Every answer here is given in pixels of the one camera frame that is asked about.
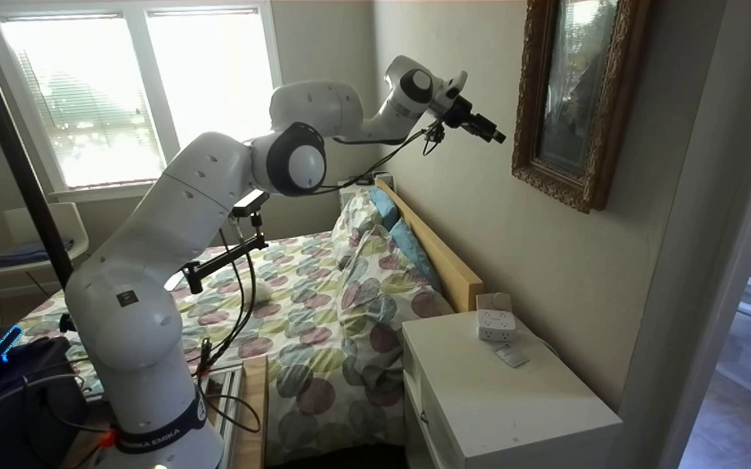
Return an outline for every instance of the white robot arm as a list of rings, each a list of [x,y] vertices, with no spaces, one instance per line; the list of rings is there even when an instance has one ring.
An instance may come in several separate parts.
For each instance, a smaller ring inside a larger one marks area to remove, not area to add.
[[[165,282],[208,248],[231,205],[252,188],[302,196],[327,175],[324,135],[400,142],[422,112],[486,141],[493,122],[460,96],[465,73],[440,81],[400,56],[390,94],[362,119],[345,82],[285,85],[272,99],[274,132],[239,142],[205,132],[186,146],[132,215],[71,275],[66,301],[117,420],[117,445],[93,467],[220,467],[222,441],[205,424],[188,373],[181,312]]]

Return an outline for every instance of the window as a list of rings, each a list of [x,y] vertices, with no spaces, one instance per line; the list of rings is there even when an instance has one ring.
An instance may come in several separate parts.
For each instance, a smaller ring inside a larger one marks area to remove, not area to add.
[[[50,189],[145,188],[197,132],[264,132],[277,85],[269,25],[257,0],[0,2],[2,82]]]

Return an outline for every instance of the wooden bed frame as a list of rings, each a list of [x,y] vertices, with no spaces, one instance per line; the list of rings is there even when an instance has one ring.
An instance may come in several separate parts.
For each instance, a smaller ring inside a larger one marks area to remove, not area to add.
[[[390,189],[383,180],[376,180],[376,185],[400,205],[407,226],[418,235],[422,243],[430,264],[435,265],[446,299],[453,310],[474,310],[474,295],[482,292],[482,278],[433,232],[424,219],[409,209],[409,204]]]

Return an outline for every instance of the painting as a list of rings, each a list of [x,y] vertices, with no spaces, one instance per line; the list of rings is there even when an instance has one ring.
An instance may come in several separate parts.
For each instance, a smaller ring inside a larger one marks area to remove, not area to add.
[[[606,209],[645,17],[647,0],[529,0],[514,178]]]

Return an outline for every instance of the bed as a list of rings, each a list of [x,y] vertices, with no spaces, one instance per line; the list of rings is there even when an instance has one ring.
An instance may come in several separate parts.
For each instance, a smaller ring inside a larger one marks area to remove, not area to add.
[[[272,240],[252,253],[252,264],[269,297],[217,368],[269,357],[267,463],[373,442],[402,445],[400,327],[403,320],[473,310],[479,275],[380,181],[359,188],[334,230]],[[200,338],[217,343],[230,330],[239,290],[231,269],[222,269],[200,295],[177,282],[173,297],[192,368]],[[20,320],[23,340],[54,337],[61,312],[66,299],[51,295]],[[101,386],[79,337],[66,337],[87,399],[98,399]]]

